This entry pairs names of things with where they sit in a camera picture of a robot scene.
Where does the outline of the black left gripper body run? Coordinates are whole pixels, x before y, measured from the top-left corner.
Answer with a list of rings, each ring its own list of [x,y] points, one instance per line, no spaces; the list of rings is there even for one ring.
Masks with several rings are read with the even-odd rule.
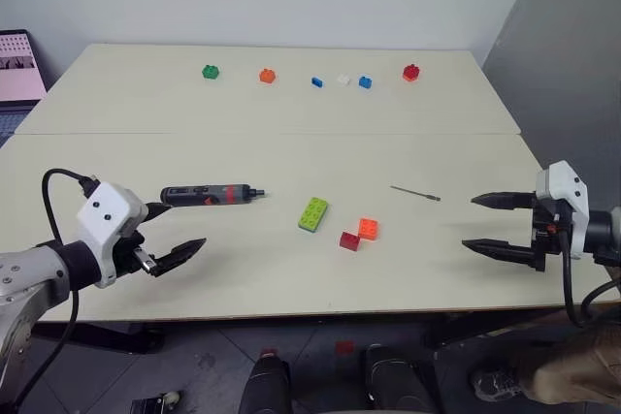
[[[147,254],[142,245],[145,242],[144,236],[135,230],[128,237],[118,240],[113,248],[113,262],[117,278],[126,274],[144,271],[149,275],[155,276],[156,263],[152,254]]]

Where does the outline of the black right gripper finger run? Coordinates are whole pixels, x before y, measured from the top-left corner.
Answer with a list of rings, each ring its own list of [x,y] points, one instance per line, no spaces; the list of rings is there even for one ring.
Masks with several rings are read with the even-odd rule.
[[[526,265],[533,269],[536,267],[535,252],[529,247],[497,239],[465,239],[462,244],[475,253],[497,261]]]
[[[471,202],[493,209],[532,209],[535,202],[535,194],[533,192],[491,192],[473,197]]]

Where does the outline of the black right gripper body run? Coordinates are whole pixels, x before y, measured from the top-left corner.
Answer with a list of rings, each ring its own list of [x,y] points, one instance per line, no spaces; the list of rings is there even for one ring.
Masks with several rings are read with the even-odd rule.
[[[571,244],[573,210],[565,200],[540,200],[535,192],[532,193],[532,197],[533,268],[536,271],[545,271],[546,256],[559,255],[563,252],[561,235],[565,235],[567,243]]]

